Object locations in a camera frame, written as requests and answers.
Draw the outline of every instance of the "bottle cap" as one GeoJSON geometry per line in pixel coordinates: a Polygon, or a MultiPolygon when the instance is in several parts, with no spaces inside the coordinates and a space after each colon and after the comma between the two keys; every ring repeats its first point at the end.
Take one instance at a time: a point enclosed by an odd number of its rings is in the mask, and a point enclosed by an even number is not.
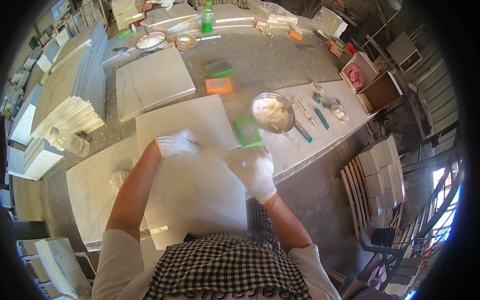
{"type": "Polygon", "coordinates": [[[57,127],[52,127],[50,130],[50,135],[53,137],[57,137],[59,135],[59,129],[57,127]]]}

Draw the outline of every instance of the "white marker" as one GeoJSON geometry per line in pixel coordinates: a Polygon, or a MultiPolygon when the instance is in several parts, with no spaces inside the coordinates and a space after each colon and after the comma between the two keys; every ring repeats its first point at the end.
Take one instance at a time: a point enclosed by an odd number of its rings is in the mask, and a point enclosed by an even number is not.
{"type": "Polygon", "coordinates": [[[317,124],[315,124],[315,121],[312,119],[312,117],[310,117],[310,115],[308,114],[307,110],[305,109],[305,107],[300,103],[300,101],[296,98],[293,98],[293,101],[295,101],[295,103],[299,106],[299,108],[301,108],[301,110],[303,111],[303,114],[305,115],[305,117],[307,117],[308,121],[310,121],[310,123],[312,124],[313,127],[317,126],[317,124]]]}

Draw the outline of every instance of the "window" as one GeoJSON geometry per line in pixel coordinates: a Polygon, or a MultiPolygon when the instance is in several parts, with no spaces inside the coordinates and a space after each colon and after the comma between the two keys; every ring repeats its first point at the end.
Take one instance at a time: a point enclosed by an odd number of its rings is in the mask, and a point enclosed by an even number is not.
{"type": "Polygon", "coordinates": [[[68,1],[59,0],[55,3],[51,8],[50,11],[52,12],[53,21],[56,21],[64,16],[64,14],[68,11],[68,1]]]}

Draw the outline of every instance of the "white paste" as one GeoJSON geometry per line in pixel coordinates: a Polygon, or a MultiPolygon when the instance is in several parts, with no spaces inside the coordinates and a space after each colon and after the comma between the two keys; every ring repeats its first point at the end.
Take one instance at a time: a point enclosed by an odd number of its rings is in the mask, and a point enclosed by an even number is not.
{"type": "Polygon", "coordinates": [[[280,129],[288,125],[288,112],[282,111],[283,104],[274,98],[258,99],[253,104],[253,114],[260,126],[275,124],[280,129]]]}
{"type": "Polygon", "coordinates": [[[137,47],[140,49],[149,49],[154,47],[155,45],[160,44],[165,40],[165,36],[163,34],[150,34],[148,36],[144,36],[140,38],[137,42],[137,47]]]}

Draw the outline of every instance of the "plastic bottle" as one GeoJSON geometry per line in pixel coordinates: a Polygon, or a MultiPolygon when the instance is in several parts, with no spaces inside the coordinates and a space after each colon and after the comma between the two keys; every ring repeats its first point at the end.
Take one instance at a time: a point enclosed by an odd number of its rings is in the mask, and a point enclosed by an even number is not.
{"type": "Polygon", "coordinates": [[[210,1],[205,2],[205,6],[202,9],[202,29],[200,32],[203,35],[212,33],[213,22],[213,7],[210,1]]]}
{"type": "Polygon", "coordinates": [[[57,140],[60,147],[77,154],[80,157],[85,157],[88,155],[88,152],[90,152],[90,144],[86,140],[76,136],[66,129],[59,130],[56,127],[52,127],[50,135],[57,140]]]}

